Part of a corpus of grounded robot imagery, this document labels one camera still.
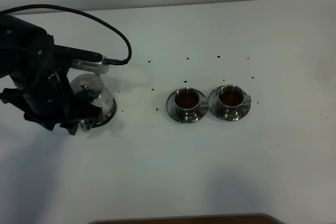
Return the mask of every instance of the cup rim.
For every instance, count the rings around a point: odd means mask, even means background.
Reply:
[[[191,108],[188,108],[188,109],[185,109],[185,108],[182,108],[180,106],[177,105],[175,99],[177,97],[177,95],[179,94],[180,91],[184,91],[184,90],[191,90],[195,95],[197,95],[198,97],[198,102],[195,106],[191,107]],[[193,88],[190,88],[190,87],[183,87],[183,88],[180,88],[178,90],[175,91],[175,95],[174,95],[174,104],[181,110],[184,110],[184,111],[188,111],[188,110],[192,110],[192,109],[195,109],[198,107],[198,105],[200,104],[200,95],[198,94],[198,91],[196,89],[193,89]]]
[[[237,89],[237,90],[241,93],[241,102],[240,102],[240,104],[235,105],[235,106],[230,106],[230,105],[224,104],[224,103],[220,100],[219,96],[220,96],[221,94],[224,93],[224,92],[222,92],[222,90],[223,90],[223,88],[226,88],[226,87],[234,87],[235,89]],[[243,104],[243,102],[244,102],[244,97],[245,97],[245,92],[244,92],[240,87],[238,87],[238,86],[236,86],[236,85],[233,85],[233,84],[228,84],[228,85],[220,86],[220,87],[219,87],[219,90],[218,90],[218,93],[217,93],[217,99],[218,99],[218,102],[219,102],[220,104],[226,106],[226,107],[229,107],[229,108],[236,108],[236,107],[241,106],[241,105]]]

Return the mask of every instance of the brown liquid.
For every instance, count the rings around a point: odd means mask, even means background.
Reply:
[[[219,99],[227,106],[237,106],[243,101],[242,95],[236,91],[224,91],[219,95]]]
[[[200,99],[198,98],[197,94],[194,94],[194,93],[180,93],[175,98],[175,103],[180,108],[191,109],[198,104],[199,100]]]

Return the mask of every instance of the black cable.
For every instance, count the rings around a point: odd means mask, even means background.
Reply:
[[[128,48],[128,56],[125,60],[103,59],[103,63],[105,63],[107,65],[125,65],[130,61],[130,59],[132,57],[132,48],[131,48],[131,44],[129,43],[129,41],[125,37],[125,35],[122,34],[116,28],[114,28],[113,26],[111,26],[110,24],[106,23],[105,21],[102,21],[101,19],[99,19],[97,17],[94,17],[93,15],[81,12],[80,10],[75,10],[75,9],[62,7],[62,6],[57,6],[57,5],[44,5],[44,4],[24,5],[24,6],[18,6],[18,7],[10,8],[10,9],[7,9],[7,10],[3,10],[3,11],[0,12],[0,16],[5,15],[5,14],[9,14],[9,13],[18,12],[18,11],[21,11],[21,10],[29,10],[29,9],[37,9],[37,8],[55,9],[55,10],[61,10],[61,11],[64,11],[64,12],[75,13],[75,14],[90,18],[90,19],[102,24],[103,26],[106,26],[107,28],[111,29],[116,34],[118,34],[125,41],[125,43],[127,45],[127,48]]]
[[[32,60],[36,63],[36,66],[37,66],[37,72],[36,72],[35,78],[32,81],[30,86],[28,86],[24,89],[21,89],[21,90],[19,90],[19,89],[11,90],[11,93],[8,93],[8,94],[0,93],[0,99],[13,98],[13,97],[17,97],[19,95],[23,95],[23,94],[29,92],[34,87],[34,84],[36,83],[36,81],[38,79],[39,61],[38,61],[37,57],[32,52],[30,52],[29,50],[27,50],[23,47],[0,46],[0,50],[7,50],[7,51],[9,50],[9,51],[21,52],[21,53],[27,55],[28,57],[32,58]]]

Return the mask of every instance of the white tabletop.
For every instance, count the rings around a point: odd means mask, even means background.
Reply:
[[[107,125],[70,136],[1,104],[1,223],[248,213],[336,223],[336,0],[90,13],[133,48],[128,65],[104,76],[118,111]],[[20,18],[58,45],[127,54],[117,35],[83,17]],[[245,118],[222,122],[208,112],[190,125],[169,118],[173,90],[189,86],[208,96],[224,84],[251,95]]]

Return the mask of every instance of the robotic arm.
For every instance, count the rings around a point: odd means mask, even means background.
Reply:
[[[52,8],[91,18],[120,35],[129,49],[126,60],[107,59],[99,53],[54,45],[47,32],[8,13],[32,8]],[[124,65],[131,58],[125,36],[104,21],[60,6],[29,5],[0,12],[0,78],[9,75],[17,89],[4,89],[0,99],[25,112],[24,118],[48,130],[55,124],[75,135],[79,122],[97,124],[103,120],[102,108],[75,95],[67,78],[69,68],[106,73],[109,65]]]

